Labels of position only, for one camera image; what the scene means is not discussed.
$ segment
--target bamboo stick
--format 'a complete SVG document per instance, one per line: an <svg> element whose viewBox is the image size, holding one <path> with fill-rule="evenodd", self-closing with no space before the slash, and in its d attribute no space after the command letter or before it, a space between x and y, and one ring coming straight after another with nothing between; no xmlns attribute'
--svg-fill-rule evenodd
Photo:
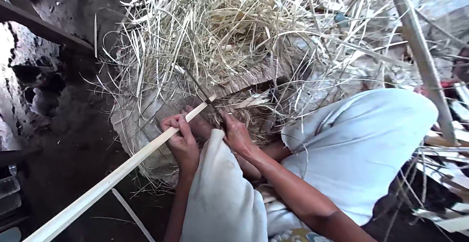
<svg viewBox="0 0 469 242"><path fill-rule="evenodd" d="M138 216L135 214L134 210L132 210L130 205L124 200L124 197L122 197L122 195L120 195L120 193L114 188L112 188L111 191L113 191L114 196L117 198L117 200L119 200L120 204L122 204L122 206L126 209L127 213L132 217L132 219L135 221L135 223L140 228L142 233L144 233L144 235L148 239L148 241L149 242L155 242L155 239L153 239L151 234L148 232L148 230L144 226L144 223L142 223L142 221L140 221Z"/></svg>
<svg viewBox="0 0 469 242"><path fill-rule="evenodd" d="M453 118L449 112L448 103L443 94L437 70L418 22L414 6L411 0L394 0L394 4L396 4L397 11L402 17L403 37L408 41L415 62L417 62L418 71L428 92L428 98L438 109L438 123L443 132L443 138L457 146L453 124L451 123Z"/></svg>
<svg viewBox="0 0 469 242"><path fill-rule="evenodd" d="M213 101L215 95L212 95L209 100ZM206 102L201 103L198 107L193 109L187 114L186 119L189 122L197 114L199 114L207 106ZM111 174L106 176L102 181L97 183L93 188L85 192L82 196L76 199L71 205L63 209L59 214L45 223L42 227L32 233L23 242L49 242L75 221L82 213L90 208L97 202L104 194L106 194L112 187L114 187L121 179L129 174L136 168L142 161L144 161L151 153L165 143L172 137L178 128L170 127L161 135L156 137L152 142L148 143L145 147L140 149L135 155L130 157L121 166L115 169Z"/></svg>

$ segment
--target hand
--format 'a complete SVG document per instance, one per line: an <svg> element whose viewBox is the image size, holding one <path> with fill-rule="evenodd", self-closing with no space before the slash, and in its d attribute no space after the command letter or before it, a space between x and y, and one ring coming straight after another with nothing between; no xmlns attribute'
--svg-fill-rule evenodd
<svg viewBox="0 0 469 242"><path fill-rule="evenodd" d="M241 156L245 156L255 147L249 135L248 128L235 117L220 110L226 124L226 144Z"/></svg>
<svg viewBox="0 0 469 242"><path fill-rule="evenodd" d="M173 135L167 141L167 146L176 159L180 173L195 174L199 166L200 153L196 140L192 135L191 127L186 121L186 115L180 114L167 117L161 121L160 127L163 131L167 131L170 127L179 128L181 133Z"/></svg>

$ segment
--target white pants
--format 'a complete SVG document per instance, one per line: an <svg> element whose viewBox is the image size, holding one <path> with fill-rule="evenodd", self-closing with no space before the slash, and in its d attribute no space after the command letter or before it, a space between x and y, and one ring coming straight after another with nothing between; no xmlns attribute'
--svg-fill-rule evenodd
<svg viewBox="0 0 469 242"><path fill-rule="evenodd" d="M433 103L414 92L366 91L287 125L282 139L293 155L282 165L364 225L436 119ZM223 131L214 129L202 150L182 240L266 241L304 227L281 202L266 197L266 191L264 206L222 138Z"/></svg>

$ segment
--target forearm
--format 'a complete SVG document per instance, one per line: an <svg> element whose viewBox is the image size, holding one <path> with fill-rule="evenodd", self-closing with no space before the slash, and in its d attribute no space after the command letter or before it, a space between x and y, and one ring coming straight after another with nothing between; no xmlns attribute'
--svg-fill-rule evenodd
<svg viewBox="0 0 469 242"><path fill-rule="evenodd" d="M254 146L244 154L295 215L335 242L376 242L329 198Z"/></svg>
<svg viewBox="0 0 469 242"><path fill-rule="evenodd" d="M182 225L186 215L187 200L191 190L194 173L180 171L179 180L174 194L173 207L169 217L164 242L178 242L182 234Z"/></svg>
<svg viewBox="0 0 469 242"><path fill-rule="evenodd" d="M324 194L270 158L261 149L254 147L249 151L252 153L245 155L246 159L271 182L278 195L298 217L324 217L339 211Z"/></svg>

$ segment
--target left hand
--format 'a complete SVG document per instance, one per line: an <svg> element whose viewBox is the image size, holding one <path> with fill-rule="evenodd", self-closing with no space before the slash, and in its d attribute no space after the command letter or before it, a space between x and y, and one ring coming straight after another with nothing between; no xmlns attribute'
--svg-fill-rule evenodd
<svg viewBox="0 0 469 242"><path fill-rule="evenodd" d="M181 132L181 134L176 133L167 141L167 146L176 159L180 173L195 174L199 166L200 152L196 139L192 135L191 127L186 121L186 115L170 116L160 123L163 131L167 131L171 126L179 128Z"/></svg>

